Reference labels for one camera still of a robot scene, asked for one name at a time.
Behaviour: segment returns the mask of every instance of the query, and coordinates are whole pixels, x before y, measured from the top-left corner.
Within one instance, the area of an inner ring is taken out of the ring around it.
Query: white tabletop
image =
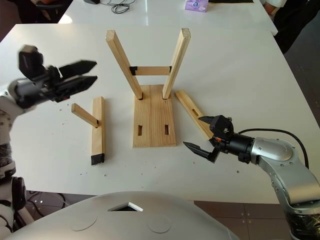
[[[136,0],[130,5],[130,11],[123,14],[112,13],[110,6],[73,0],[60,23],[259,29],[273,35],[278,32],[259,0],[210,3],[206,13],[185,10],[185,0]]]
[[[258,166],[220,154],[212,164],[182,143],[210,151],[185,109],[173,97],[176,147],[132,148],[134,94],[105,42],[109,26],[16,25],[0,43],[0,84],[22,74],[17,53],[35,45],[45,65],[96,60],[98,80],[87,91],[61,103],[45,102],[17,118],[11,131],[17,176],[35,191],[98,195],[118,191],[159,191],[190,200],[276,203],[269,177]],[[167,66],[177,27],[117,27],[133,66]],[[184,89],[207,115],[232,117],[236,132],[248,128],[291,131],[305,144],[310,169],[320,179],[320,129],[270,32],[208,31],[191,27],[191,41],[173,90]],[[140,84],[162,84],[165,76],[139,76]],[[106,161],[91,166],[91,126],[71,113],[71,103],[91,111],[92,99],[106,103]],[[255,137],[282,138],[256,132]]]

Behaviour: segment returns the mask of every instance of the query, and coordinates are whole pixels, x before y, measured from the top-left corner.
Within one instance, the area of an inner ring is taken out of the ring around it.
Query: black cable
[[[66,198],[62,193],[57,193],[57,194],[60,195],[63,199],[63,204],[62,204],[61,209],[64,209],[66,207]]]
[[[37,212],[41,217],[44,217],[44,216],[45,216],[45,215],[43,215],[43,214],[42,214],[42,212],[40,212],[40,210],[39,210],[38,206],[37,206],[33,201],[28,200],[28,202],[30,202],[30,203],[32,203],[32,204],[33,204],[33,206],[34,206],[34,208],[35,208],[36,212]]]
[[[302,141],[293,133],[289,132],[289,131],[285,131],[285,130],[281,130],[281,129],[273,129],[273,128],[250,128],[250,129],[245,129],[242,130],[240,132],[238,132],[238,134],[243,134],[246,132],[253,132],[253,131],[262,131],[262,132],[278,132],[278,133],[284,133],[284,134],[288,134],[291,137],[293,137],[298,144],[300,145],[302,152],[303,152],[303,157],[304,157],[304,165],[306,166],[307,169],[309,169],[309,160],[308,160],[308,154],[307,151],[305,149],[304,144],[302,143]]]
[[[38,196],[39,194],[41,194],[40,191],[34,191],[33,193],[32,193],[32,191],[29,191],[29,193],[30,193],[30,194],[33,194],[33,195],[30,196],[27,200],[31,200],[31,199],[33,199],[35,196]]]
[[[122,0],[120,3],[111,3],[112,0],[110,0],[108,3],[103,3],[100,2],[102,5],[106,5],[106,6],[110,6],[111,7],[111,11],[114,14],[123,14],[127,11],[130,10],[130,4],[133,4],[136,0],[133,0],[132,2],[129,3],[125,3],[127,0]]]

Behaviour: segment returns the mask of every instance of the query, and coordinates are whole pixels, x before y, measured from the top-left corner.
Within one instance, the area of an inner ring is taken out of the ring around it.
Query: wooden plank
[[[88,124],[92,125],[94,128],[97,128],[99,126],[98,120],[96,118],[94,118],[86,110],[84,110],[82,107],[80,107],[78,104],[72,103],[71,112],[73,114],[77,115],[82,120],[86,121]]]
[[[191,100],[191,98],[187,95],[184,90],[176,91],[174,93],[176,98],[180,101],[184,109],[193,119],[194,123],[201,130],[203,135],[207,140],[211,139],[214,134],[210,131],[210,125],[205,123],[204,121],[200,121],[198,118],[203,117],[203,113],[199,110],[199,108],[195,105],[195,103]]]
[[[136,76],[161,76],[169,74],[169,66],[138,66],[135,71]]]
[[[188,28],[182,28],[175,46],[174,54],[171,61],[171,72],[166,78],[162,90],[163,99],[167,99],[171,93],[172,87],[176,80],[180,65],[184,59],[188,44],[190,42],[191,34]]]
[[[126,80],[128,81],[133,93],[137,99],[142,99],[143,93],[138,80],[135,76],[131,74],[130,63],[126,56],[124,49],[118,39],[115,30],[108,30],[105,37],[106,43],[109,45],[116,61],[118,62]]]
[[[105,161],[106,154],[105,99],[102,96],[93,99],[92,115],[99,123],[97,128],[92,128],[91,136],[91,165],[96,165]]]
[[[143,100],[134,98],[133,147],[176,146],[172,97],[162,98],[163,85],[142,85]]]

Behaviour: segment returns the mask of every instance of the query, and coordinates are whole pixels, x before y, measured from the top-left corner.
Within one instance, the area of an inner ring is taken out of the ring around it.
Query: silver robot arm
[[[19,69],[26,78],[0,87],[0,239],[13,231],[14,213],[26,204],[22,177],[13,176],[10,130],[15,119],[48,100],[61,102],[87,90],[97,76],[83,76],[97,63],[81,60],[56,68],[43,66],[43,56],[35,46],[25,45],[19,52]]]
[[[210,124],[213,152],[184,142],[195,154],[215,162],[220,152],[238,156],[244,163],[261,167],[285,213],[294,240],[320,240],[320,185],[304,166],[297,149],[281,139],[253,138],[234,133],[231,118],[222,115],[200,117]]]
[[[297,149],[284,140],[257,137],[251,162],[269,175],[292,238],[320,239],[320,185],[301,163]]]

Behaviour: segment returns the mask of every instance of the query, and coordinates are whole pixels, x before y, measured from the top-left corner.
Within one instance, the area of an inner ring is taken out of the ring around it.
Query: tissue box
[[[208,2],[209,0],[186,0],[184,9],[205,13]]]

